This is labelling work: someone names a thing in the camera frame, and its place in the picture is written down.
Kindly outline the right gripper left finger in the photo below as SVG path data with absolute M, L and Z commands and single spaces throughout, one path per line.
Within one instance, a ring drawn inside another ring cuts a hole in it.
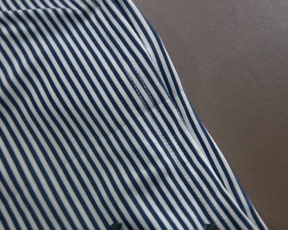
M 115 222 L 110 225 L 109 230 L 123 230 L 123 224 Z

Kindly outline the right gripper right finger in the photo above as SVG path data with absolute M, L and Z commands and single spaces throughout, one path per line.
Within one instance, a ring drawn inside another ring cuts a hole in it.
M 217 230 L 217 225 L 215 223 L 207 223 L 204 225 L 204 230 Z

